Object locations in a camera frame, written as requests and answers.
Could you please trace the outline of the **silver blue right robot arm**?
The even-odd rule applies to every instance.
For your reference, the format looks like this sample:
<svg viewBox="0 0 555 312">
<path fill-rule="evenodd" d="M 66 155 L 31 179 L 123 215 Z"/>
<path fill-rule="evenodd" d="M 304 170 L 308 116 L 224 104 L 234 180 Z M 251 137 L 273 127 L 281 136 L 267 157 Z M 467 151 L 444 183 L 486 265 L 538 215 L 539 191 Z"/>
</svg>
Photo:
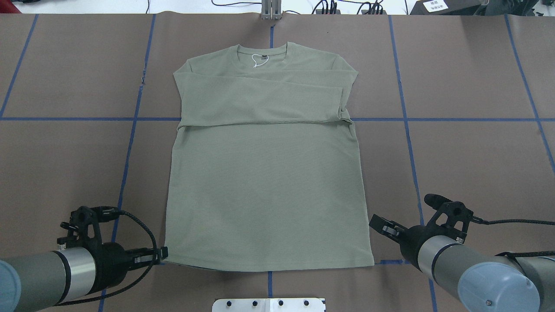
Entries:
<svg viewBox="0 0 555 312">
<path fill-rule="evenodd" d="M 398 243 L 405 260 L 470 312 L 552 312 L 554 257 L 488 256 L 464 244 L 469 222 L 437 213 L 404 227 L 373 215 L 369 226 Z"/>
</svg>

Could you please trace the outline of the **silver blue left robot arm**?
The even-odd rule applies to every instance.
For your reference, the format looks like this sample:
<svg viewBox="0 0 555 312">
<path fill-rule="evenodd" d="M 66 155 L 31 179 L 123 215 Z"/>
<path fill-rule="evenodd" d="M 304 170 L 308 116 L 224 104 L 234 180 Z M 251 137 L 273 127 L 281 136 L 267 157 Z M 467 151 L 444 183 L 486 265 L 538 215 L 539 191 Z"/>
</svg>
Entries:
<svg viewBox="0 0 555 312">
<path fill-rule="evenodd" d="M 77 304 L 81 297 L 119 285 L 129 271 L 158 265 L 167 247 L 125 250 L 117 243 L 68 247 L 1 260 L 1 310 L 36 312 Z"/>
</svg>

